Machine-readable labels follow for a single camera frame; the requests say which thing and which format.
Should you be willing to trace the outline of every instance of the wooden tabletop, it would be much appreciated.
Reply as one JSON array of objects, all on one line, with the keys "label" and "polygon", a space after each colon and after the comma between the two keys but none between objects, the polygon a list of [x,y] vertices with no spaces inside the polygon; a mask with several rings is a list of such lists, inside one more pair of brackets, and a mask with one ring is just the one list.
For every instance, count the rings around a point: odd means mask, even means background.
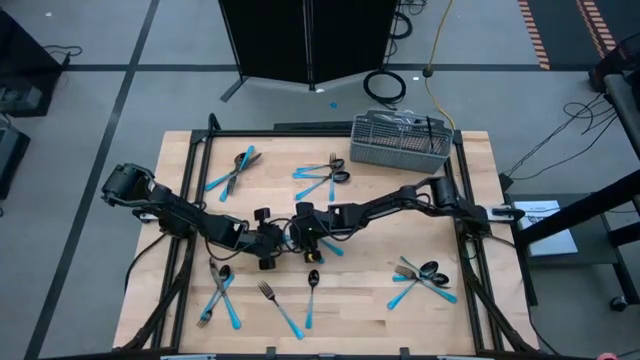
[{"label": "wooden tabletop", "polygon": [[[190,132],[167,132],[155,170],[156,180],[179,193],[187,155]],[[465,152],[476,203],[497,205],[503,202],[489,138],[485,132],[463,132]],[[218,197],[222,186],[205,193],[207,212],[229,214],[251,222],[253,211],[271,209],[271,217],[291,217],[295,211],[294,195],[313,184],[312,180],[294,180],[296,167],[326,163],[329,152],[349,159],[348,138],[215,138],[207,179],[209,181],[233,169],[233,159],[254,145],[262,158],[238,178],[235,192],[225,203]],[[194,168],[189,193],[195,196],[195,184],[203,146]],[[452,153],[454,164],[455,152]],[[454,165],[455,177],[459,171]],[[335,203],[362,203],[413,184],[424,174],[346,160],[351,173],[348,184],[336,185]],[[314,190],[304,200],[326,210],[328,184]],[[511,240],[507,225],[492,225],[496,236]],[[155,224],[143,225],[138,252],[158,237]],[[403,211],[376,221],[346,242],[335,242],[345,255],[338,257],[322,245],[326,262],[306,264],[302,255],[283,254],[276,259],[276,269],[260,271],[255,256],[240,254],[227,263],[235,280],[228,294],[241,321],[234,330],[223,304],[204,328],[196,327],[199,315],[214,291],[208,269],[204,240],[198,239],[181,339],[181,352],[187,353],[264,353],[275,346],[278,354],[398,354],[409,347],[411,354],[474,354],[469,315],[462,274],[458,265],[453,222],[450,218],[430,218]],[[158,302],[165,269],[169,240],[146,254],[134,268],[125,295],[114,346],[131,339]],[[229,254],[212,246],[217,256]],[[532,346],[536,336],[528,320],[524,286],[515,251],[492,240],[485,241],[493,293],[498,307],[511,324]],[[387,302],[400,293],[406,283],[391,281],[394,265],[404,255],[416,264],[436,260],[439,271],[451,279],[450,292],[459,301],[453,305],[433,291],[416,286],[396,307]],[[310,288],[307,274],[320,271],[315,289],[313,329],[304,329]],[[266,300],[256,284],[264,280],[276,293],[278,302],[303,329],[304,340],[295,338],[273,303]],[[484,307],[478,300],[485,347],[491,337]],[[167,316],[165,338],[168,344],[174,308]]]}]

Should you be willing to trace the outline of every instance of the wire basket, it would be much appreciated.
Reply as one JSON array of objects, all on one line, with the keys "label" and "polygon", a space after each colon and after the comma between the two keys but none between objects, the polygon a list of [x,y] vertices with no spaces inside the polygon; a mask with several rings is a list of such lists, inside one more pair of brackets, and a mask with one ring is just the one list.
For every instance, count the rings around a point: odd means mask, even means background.
[{"label": "wire basket", "polygon": [[433,174],[451,152],[453,130],[444,121],[393,111],[356,115],[351,129],[353,162]]}]

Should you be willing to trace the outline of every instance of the floor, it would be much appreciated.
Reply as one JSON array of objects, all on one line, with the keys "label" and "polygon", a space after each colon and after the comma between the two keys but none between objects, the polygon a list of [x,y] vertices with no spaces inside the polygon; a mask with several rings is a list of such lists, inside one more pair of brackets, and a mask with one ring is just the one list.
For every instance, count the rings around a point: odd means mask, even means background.
[{"label": "floor", "polygon": [[[398,43],[391,63],[427,60],[444,3],[431,0],[424,13],[412,17],[414,34]],[[0,6],[43,45],[82,46],[84,53],[72,64],[114,65],[64,73],[46,117],[15,121],[32,142],[0,219],[0,348],[7,359],[25,357],[63,249],[76,241],[75,255],[62,259],[68,276],[48,332],[34,335],[44,340],[42,347],[35,341],[28,354],[52,357],[111,348],[123,278],[140,230],[127,210],[99,200],[96,186],[115,164],[153,169],[162,134],[204,128],[210,112],[224,129],[270,129],[281,122],[349,120],[380,108],[362,90],[362,76],[323,84],[321,93],[250,79],[223,103],[220,96],[237,80],[228,67],[130,70],[128,65],[138,64],[232,64],[214,0],[0,0]],[[584,72],[539,71],[517,1],[458,0],[436,63],[477,65],[439,71],[431,86],[460,129],[489,132],[500,171],[566,121],[565,103],[594,97]],[[398,74],[407,82],[400,109],[437,116],[424,84],[414,80],[420,72]],[[392,93],[396,86],[384,79],[373,84],[380,93]],[[580,135],[586,126],[586,120],[571,124],[517,174],[533,173],[586,147],[595,137],[594,132]],[[586,154],[534,180],[516,182],[510,191],[588,192],[636,169],[638,160],[616,121]],[[88,209],[86,217],[79,208]],[[633,214],[608,216],[614,227],[637,220]],[[632,261],[640,256],[640,244],[622,251],[640,284],[640,263]],[[540,301],[531,309],[534,322],[558,351],[595,356],[637,346],[640,307],[624,313],[608,309],[609,299],[620,295],[610,267],[534,270],[532,275]]]}]

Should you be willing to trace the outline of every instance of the yellow cable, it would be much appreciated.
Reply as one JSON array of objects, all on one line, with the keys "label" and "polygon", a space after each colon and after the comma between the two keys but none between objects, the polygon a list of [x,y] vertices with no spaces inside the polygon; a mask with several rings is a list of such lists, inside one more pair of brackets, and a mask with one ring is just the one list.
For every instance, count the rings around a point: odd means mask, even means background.
[{"label": "yellow cable", "polygon": [[[447,6],[447,9],[444,11],[444,15],[442,15],[442,20],[440,20],[440,25],[438,25],[438,31],[436,32],[436,38],[433,41],[433,48],[431,49],[431,57],[429,58],[429,64],[427,65],[427,69],[429,71],[431,71],[431,65],[433,64],[433,59],[436,57],[436,50],[438,48],[438,40],[440,40],[440,32],[442,31],[442,27],[444,26],[445,20],[447,20],[447,15],[449,15],[449,10],[451,10],[452,6],[453,6],[453,0],[449,0],[449,5]],[[428,83],[426,77],[424,79],[424,85],[427,88],[427,93],[429,93],[429,97],[431,97],[431,100],[436,105],[436,109],[438,109],[440,114],[444,115],[444,117],[446,117],[447,120],[449,120],[449,123],[451,124],[451,128],[453,128],[455,130],[456,123],[453,121],[453,118],[449,114],[447,114],[447,112],[444,111],[444,109],[440,106],[440,104],[438,103],[436,98],[433,96],[433,94],[431,94],[431,90],[429,89],[429,83]]]}]

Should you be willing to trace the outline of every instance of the white paper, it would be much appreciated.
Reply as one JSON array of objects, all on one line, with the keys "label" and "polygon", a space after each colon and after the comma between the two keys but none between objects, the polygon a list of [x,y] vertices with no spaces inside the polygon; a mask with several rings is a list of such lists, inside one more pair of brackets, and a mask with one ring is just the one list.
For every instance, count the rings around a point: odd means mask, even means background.
[{"label": "white paper", "polygon": [[[560,211],[560,205],[557,201],[516,201],[513,206],[525,211],[525,216],[518,221],[520,229],[526,229],[545,217]],[[569,229],[529,245],[531,256],[573,254],[577,252],[578,248]]]}]

